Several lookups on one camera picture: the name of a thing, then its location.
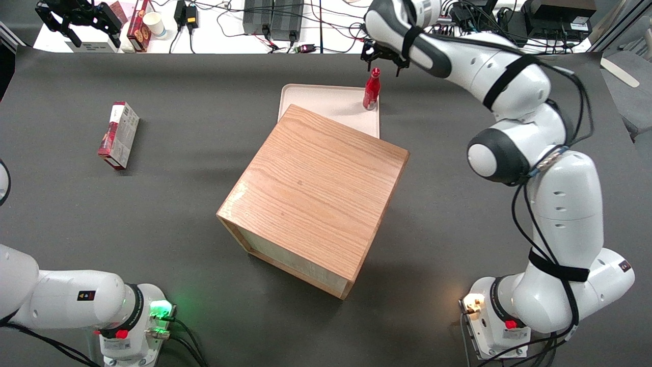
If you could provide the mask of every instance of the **white table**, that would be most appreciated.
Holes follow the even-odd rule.
[[[167,3],[165,2],[166,0],[155,1],[156,3],[162,4],[162,6],[160,6],[156,3],[153,3],[155,10],[163,15],[166,28],[169,31],[162,39],[152,39],[150,41],[147,53],[166,54],[169,52],[170,44],[172,43],[172,40],[174,39],[174,36],[177,32],[174,20],[172,19],[176,6],[176,0],[171,0]],[[361,18],[356,17],[364,16],[366,12],[365,6],[368,6],[371,2],[372,0],[356,1],[352,3],[352,5],[354,5],[353,7],[347,4],[344,0],[322,0],[321,5],[323,9],[321,12],[321,19],[324,22],[342,26],[335,29],[327,24],[322,25],[324,48],[342,52],[349,50],[348,53],[351,54],[361,53],[363,43],[353,40],[350,37],[349,31],[346,29],[346,27],[349,27],[351,24],[356,22],[362,22],[363,20]],[[516,6],[520,8],[524,2],[525,0],[518,0],[516,2]],[[222,29],[226,35],[239,35],[244,32],[242,26],[242,12],[227,12],[223,7],[226,2],[222,0],[200,0],[200,3],[208,5],[222,4],[222,7],[198,9],[200,27],[194,30],[192,36],[192,45],[195,53],[266,54],[271,50],[267,45],[265,45],[263,41],[261,41],[264,40],[263,37],[257,38],[253,35],[226,37],[223,34],[220,25],[222,26]],[[231,9],[243,9],[244,3],[245,0],[232,0]],[[198,6],[206,8],[205,5],[199,4]],[[499,0],[496,5],[496,11],[501,7],[512,8],[513,6],[513,0]],[[329,10],[332,10],[333,12],[349,14],[350,16],[335,14]],[[300,44],[315,44],[316,46],[319,46],[319,0],[305,0],[303,14],[305,18],[303,18],[302,21],[301,38],[295,46]],[[217,23],[218,16],[220,16],[219,25]],[[101,33],[96,29],[91,29],[90,31]],[[181,32],[182,33],[175,41],[172,51],[173,54],[191,53],[188,30],[183,28]],[[352,29],[351,32],[355,35],[357,30]],[[275,41],[274,43],[281,48],[289,47],[289,42],[287,41]],[[537,41],[531,40],[528,43],[532,45],[532,47],[526,46],[524,48],[524,50],[528,52],[542,52],[544,50],[544,48],[540,47],[541,44],[537,43]],[[548,41],[548,43],[552,47],[555,42]],[[585,40],[583,43],[574,48],[574,52],[585,52],[590,46],[591,45],[588,40]],[[38,38],[34,43],[34,48],[50,52],[72,52],[72,50],[66,45],[64,36],[58,32],[51,32],[49,29],[47,29],[47,27],[45,27],[45,25],[43,25]],[[324,50],[324,53],[330,54],[332,52]]]

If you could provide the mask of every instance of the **metal frame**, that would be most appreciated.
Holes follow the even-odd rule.
[[[7,46],[11,52],[14,54],[18,49],[18,46],[27,46],[17,35],[12,32],[9,27],[7,27],[3,22],[0,22],[0,39],[2,44]]]
[[[595,41],[589,48],[590,52],[605,51],[609,48],[624,32],[627,31],[645,12],[652,8],[652,0],[638,0],[631,9],[618,20],[615,25],[609,28],[602,37]]]

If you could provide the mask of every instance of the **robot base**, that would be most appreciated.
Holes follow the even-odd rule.
[[[154,338],[148,331],[163,332],[169,329],[170,323],[152,316],[156,312],[152,303],[158,301],[169,305],[169,316],[173,316],[175,307],[166,301],[157,286],[139,284],[138,288],[143,293],[143,311],[136,326],[129,331],[129,337],[106,339],[100,335],[105,367],[151,367],[156,364],[163,339]]]
[[[507,329],[505,323],[496,315],[491,305],[490,289],[495,278],[477,280],[469,294],[460,300],[460,307],[465,314],[467,330],[473,341],[478,359],[490,359],[494,355],[517,345],[530,341],[529,327]],[[498,359],[525,358],[527,346]]]

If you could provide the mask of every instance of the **green light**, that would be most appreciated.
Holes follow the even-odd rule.
[[[149,315],[156,317],[172,316],[172,304],[166,300],[154,301],[149,304]]]

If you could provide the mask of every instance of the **paper cup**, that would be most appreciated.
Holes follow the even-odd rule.
[[[152,36],[163,37],[165,35],[166,30],[161,14],[157,12],[147,13],[143,17],[143,23],[149,28]]]

